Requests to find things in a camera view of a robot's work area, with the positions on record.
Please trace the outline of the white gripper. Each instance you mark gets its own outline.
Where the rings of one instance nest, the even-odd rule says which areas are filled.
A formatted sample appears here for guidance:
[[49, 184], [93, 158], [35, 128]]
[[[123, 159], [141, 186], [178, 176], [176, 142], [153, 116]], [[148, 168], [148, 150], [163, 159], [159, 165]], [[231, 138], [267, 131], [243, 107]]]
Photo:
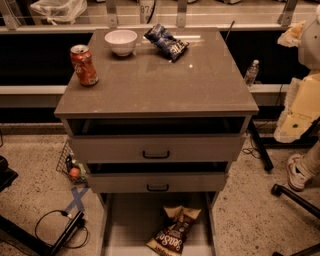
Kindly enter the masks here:
[[[303, 20], [286, 30], [277, 40], [285, 47], [298, 47]], [[320, 73], [312, 73], [302, 80], [293, 78], [287, 90], [284, 110], [281, 112], [274, 131], [280, 143], [298, 140], [320, 117]]]

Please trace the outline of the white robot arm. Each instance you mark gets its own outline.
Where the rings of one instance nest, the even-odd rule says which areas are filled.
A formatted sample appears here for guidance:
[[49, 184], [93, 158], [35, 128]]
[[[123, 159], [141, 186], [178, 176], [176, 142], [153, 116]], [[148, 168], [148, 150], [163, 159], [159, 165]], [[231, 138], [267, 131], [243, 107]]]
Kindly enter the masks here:
[[291, 80], [274, 132], [278, 142], [292, 143], [320, 117], [320, 5], [306, 21], [282, 33], [278, 43], [296, 46], [299, 63], [310, 70], [302, 80]]

